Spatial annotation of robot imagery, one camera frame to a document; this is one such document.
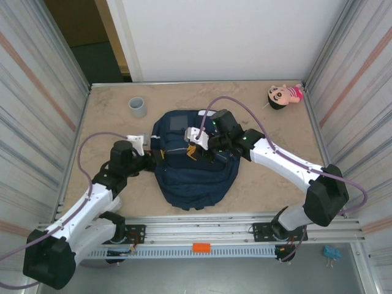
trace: pink shirt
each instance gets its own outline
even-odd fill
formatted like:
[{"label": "pink shirt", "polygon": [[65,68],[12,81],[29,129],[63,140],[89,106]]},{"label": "pink shirt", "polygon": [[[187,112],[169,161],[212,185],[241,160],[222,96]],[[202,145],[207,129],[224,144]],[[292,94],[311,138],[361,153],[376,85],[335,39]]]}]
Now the pink shirt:
[{"label": "pink shirt", "polygon": [[300,101],[304,99],[304,94],[299,87],[287,87],[287,89],[290,91],[292,97],[298,97],[300,98]]}]

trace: doorway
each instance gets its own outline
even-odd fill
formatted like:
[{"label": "doorway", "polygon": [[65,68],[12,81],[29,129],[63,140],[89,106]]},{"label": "doorway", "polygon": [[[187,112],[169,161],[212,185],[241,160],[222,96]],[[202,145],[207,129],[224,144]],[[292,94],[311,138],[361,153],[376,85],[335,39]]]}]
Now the doorway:
[{"label": "doorway", "polygon": [[106,0],[44,2],[89,84],[132,81]]}]

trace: gray cup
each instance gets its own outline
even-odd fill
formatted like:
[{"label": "gray cup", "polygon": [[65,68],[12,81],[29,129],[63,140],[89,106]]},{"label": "gray cup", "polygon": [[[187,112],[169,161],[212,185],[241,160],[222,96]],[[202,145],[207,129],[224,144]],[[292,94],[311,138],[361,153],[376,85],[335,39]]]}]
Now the gray cup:
[{"label": "gray cup", "polygon": [[141,97],[134,97],[129,101],[129,108],[136,118],[142,118],[147,114],[145,101]]}]

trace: orange label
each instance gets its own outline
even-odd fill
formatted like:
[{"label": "orange label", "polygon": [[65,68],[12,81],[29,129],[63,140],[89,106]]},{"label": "orange label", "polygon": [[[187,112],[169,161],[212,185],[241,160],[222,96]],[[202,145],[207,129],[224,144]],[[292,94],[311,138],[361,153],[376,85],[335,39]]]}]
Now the orange label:
[{"label": "orange label", "polygon": [[193,253],[211,253],[211,244],[194,243],[192,251]]},{"label": "orange label", "polygon": [[188,152],[186,153],[186,155],[197,161],[197,159],[192,156],[192,154],[196,151],[196,145],[189,145],[187,151]]}]

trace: doll hair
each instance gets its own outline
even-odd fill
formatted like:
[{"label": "doll hair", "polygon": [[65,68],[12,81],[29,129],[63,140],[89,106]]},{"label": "doll hair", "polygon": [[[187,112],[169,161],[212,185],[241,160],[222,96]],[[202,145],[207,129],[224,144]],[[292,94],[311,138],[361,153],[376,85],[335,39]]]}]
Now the doll hair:
[{"label": "doll hair", "polygon": [[286,107],[286,105],[279,105],[278,103],[272,101],[272,99],[270,98],[270,95],[268,95],[268,102],[271,105],[271,107],[275,110],[282,109],[282,108]]}]

